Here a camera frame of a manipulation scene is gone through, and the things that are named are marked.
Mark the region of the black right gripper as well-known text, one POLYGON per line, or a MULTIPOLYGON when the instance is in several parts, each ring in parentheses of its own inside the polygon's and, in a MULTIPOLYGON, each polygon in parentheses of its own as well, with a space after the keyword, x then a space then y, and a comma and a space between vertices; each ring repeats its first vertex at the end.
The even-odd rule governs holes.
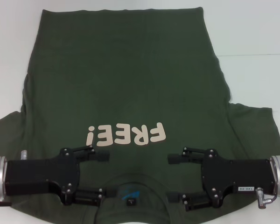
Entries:
POLYGON ((201 174, 205 191, 189 193, 168 191, 169 203, 181 203, 185 211, 220 207, 229 194, 263 194, 276 196, 276 181, 269 159, 229 160, 214 149, 184 147, 181 154, 168 154, 168 164, 202 164, 201 174))

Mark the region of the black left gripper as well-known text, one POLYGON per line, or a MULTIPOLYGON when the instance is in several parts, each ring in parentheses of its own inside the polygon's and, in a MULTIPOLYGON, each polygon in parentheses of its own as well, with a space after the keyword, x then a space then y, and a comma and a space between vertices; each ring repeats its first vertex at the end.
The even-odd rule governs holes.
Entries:
POLYGON ((100 206, 106 198, 117 196, 118 187, 78 188, 78 162, 110 159, 109 150, 93 145, 63 149, 51 159, 10 160, 7 162, 5 190, 7 196, 52 193, 65 205, 100 206))

